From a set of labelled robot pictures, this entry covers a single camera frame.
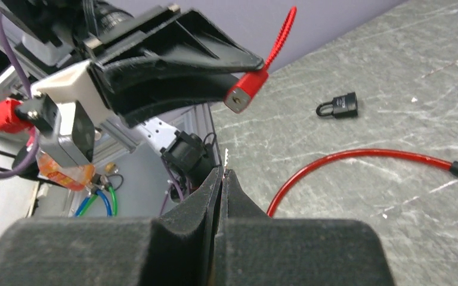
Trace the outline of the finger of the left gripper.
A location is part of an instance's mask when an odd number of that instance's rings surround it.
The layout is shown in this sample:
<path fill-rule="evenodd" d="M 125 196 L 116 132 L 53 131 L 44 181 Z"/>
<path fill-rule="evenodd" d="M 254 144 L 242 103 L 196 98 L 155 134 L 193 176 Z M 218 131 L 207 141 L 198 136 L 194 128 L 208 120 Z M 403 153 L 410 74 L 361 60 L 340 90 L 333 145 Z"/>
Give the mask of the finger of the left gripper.
<path fill-rule="evenodd" d="M 99 38 L 92 62 L 104 65 L 117 61 L 146 63 L 194 63 L 240 61 L 240 72 L 259 70 L 264 59 L 233 41 L 198 10 L 154 14 L 118 24 Z"/>
<path fill-rule="evenodd" d="M 189 105 L 223 101 L 240 71 L 240 61 L 91 63 L 103 103 L 129 128 Z"/>

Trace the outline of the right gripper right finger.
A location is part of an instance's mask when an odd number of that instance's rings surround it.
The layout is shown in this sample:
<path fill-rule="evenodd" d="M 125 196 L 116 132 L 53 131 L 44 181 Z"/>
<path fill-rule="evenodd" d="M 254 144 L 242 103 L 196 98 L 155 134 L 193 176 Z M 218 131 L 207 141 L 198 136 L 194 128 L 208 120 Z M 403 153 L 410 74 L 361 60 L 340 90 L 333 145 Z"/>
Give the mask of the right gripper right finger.
<path fill-rule="evenodd" d="M 225 173 L 214 285 L 394 285 L 382 243 L 353 219 L 275 219 Z"/>

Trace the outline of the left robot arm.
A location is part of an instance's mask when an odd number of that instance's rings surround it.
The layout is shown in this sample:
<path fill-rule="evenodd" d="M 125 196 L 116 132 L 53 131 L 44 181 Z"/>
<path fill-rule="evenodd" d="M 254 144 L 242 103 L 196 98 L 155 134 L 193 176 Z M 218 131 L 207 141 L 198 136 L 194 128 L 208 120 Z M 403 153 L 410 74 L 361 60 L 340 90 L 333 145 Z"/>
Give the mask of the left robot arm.
<path fill-rule="evenodd" d="M 159 116 L 210 102 L 239 113 L 267 77 L 267 60 L 194 9 L 158 5 L 133 16 L 106 1 L 0 1 L 0 28 L 3 18 L 75 59 L 31 83 L 0 34 L 28 96 L 0 102 L 0 179 L 45 154 L 73 181 L 92 163 L 96 128 L 117 116 L 142 126 L 172 169 L 202 182 L 213 166 L 202 141 Z"/>

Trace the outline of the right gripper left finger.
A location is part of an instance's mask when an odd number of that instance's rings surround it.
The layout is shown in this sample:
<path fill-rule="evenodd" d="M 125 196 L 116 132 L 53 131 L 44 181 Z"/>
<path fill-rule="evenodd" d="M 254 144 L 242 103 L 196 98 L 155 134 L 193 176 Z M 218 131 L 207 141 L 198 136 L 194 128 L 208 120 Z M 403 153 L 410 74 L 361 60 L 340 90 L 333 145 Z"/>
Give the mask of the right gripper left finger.
<path fill-rule="evenodd" d="M 159 217 L 19 220 L 0 237 L 0 285 L 214 285 L 222 177 Z"/>

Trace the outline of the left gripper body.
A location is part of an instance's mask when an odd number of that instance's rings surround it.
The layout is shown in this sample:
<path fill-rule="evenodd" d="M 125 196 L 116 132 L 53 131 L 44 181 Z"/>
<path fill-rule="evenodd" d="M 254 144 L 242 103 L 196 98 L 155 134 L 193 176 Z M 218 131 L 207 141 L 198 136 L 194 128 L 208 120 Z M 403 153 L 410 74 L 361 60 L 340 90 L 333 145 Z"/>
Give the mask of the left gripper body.
<path fill-rule="evenodd" d="M 82 58 L 157 59 L 182 43 L 181 12 L 164 6 L 133 16 L 109 1 L 0 1 L 0 12 L 33 40 Z"/>

